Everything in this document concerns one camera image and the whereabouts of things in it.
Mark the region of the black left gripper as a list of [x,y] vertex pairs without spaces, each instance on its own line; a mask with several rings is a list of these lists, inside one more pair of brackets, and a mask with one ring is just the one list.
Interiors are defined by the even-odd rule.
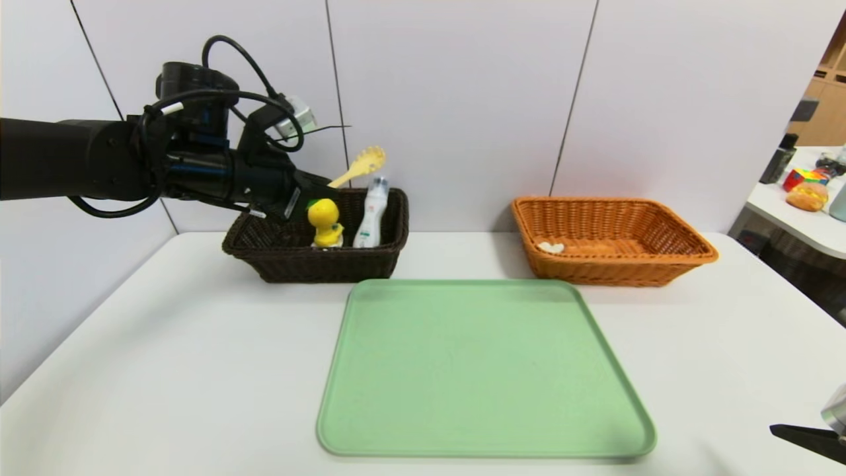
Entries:
[[334,201],[339,190],[330,186],[329,178],[298,172],[284,151],[260,149],[253,153],[235,153],[230,199],[247,203],[250,208],[278,221],[288,221],[302,214],[315,202]]

